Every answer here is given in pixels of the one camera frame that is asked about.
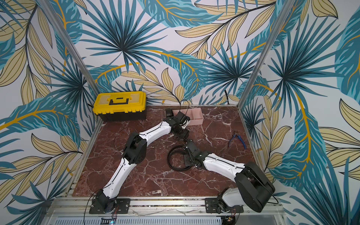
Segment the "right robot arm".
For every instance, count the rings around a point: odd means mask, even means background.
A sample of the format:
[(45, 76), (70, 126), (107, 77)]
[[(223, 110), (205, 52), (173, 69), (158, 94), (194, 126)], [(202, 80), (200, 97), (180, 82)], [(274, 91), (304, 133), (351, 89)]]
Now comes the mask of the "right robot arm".
[(235, 206), (246, 205), (255, 212), (262, 212), (275, 192), (262, 169), (254, 163), (236, 163), (200, 150), (193, 141), (187, 141), (185, 150), (190, 155), (190, 162), (197, 168), (216, 172), (236, 184), (236, 188), (224, 190), (218, 200), (218, 211), (225, 212)]

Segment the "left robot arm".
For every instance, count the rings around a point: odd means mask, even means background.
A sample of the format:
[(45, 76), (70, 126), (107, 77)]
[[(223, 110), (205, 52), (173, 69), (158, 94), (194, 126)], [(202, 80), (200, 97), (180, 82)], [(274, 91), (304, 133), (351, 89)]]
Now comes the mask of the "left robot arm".
[(171, 109), (166, 109), (167, 117), (156, 126), (143, 131), (133, 132), (125, 144), (121, 162), (109, 182), (99, 191), (95, 199), (104, 207), (112, 206), (120, 192), (120, 189), (130, 172), (146, 157), (147, 147), (155, 140), (174, 134), (179, 139), (185, 140), (189, 130), (190, 117), (182, 112), (173, 115)]

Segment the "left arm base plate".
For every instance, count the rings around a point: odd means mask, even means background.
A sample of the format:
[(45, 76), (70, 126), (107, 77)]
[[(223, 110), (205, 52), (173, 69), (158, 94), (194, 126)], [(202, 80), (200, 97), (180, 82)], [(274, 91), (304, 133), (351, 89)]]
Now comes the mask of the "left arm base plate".
[(92, 200), (90, 214), (127, 214), (130, 206), (129, 198), (116, 198), (100, 200), (94, 198)]

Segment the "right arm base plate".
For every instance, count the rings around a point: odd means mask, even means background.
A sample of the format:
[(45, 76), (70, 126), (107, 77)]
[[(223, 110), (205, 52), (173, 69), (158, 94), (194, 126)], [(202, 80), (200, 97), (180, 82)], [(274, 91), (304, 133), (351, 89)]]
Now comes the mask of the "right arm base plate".
[(217, 198), (205, 198), (205, 210), (206, 213), (243, 213), (244, 209), (241, 205), (228, 206), (219, 197)]

